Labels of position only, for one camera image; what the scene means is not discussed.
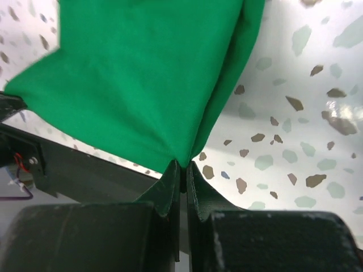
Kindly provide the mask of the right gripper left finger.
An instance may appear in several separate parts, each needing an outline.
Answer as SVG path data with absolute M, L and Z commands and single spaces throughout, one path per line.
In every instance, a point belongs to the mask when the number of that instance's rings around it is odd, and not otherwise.
M 26 207 L 1 244 L 1 270 L 174 271 L 180 177 L 181 167 L 172 161 L 132 203 Z

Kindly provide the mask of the green t-shirt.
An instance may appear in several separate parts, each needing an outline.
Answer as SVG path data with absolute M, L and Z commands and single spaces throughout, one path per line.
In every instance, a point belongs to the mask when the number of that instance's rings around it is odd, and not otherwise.
M 197 156 L 264 1 L 61 1 L 60 47 L 5 86 L 64 133 L 157 172 Z

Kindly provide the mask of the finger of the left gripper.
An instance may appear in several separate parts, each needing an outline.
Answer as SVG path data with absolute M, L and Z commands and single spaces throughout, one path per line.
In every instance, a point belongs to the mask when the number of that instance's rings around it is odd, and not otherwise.
M 6 121 L 18 112 L 27 109 L 28 106 L 19 96 L 0 94 L 0 122 Z

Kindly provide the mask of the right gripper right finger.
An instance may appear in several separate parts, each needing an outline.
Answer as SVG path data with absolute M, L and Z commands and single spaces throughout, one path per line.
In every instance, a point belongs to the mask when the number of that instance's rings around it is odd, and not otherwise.
M 241 209 L 195 163 L 185 176 L 192 271 L 361 271 L 349 228 L 322 211 Z

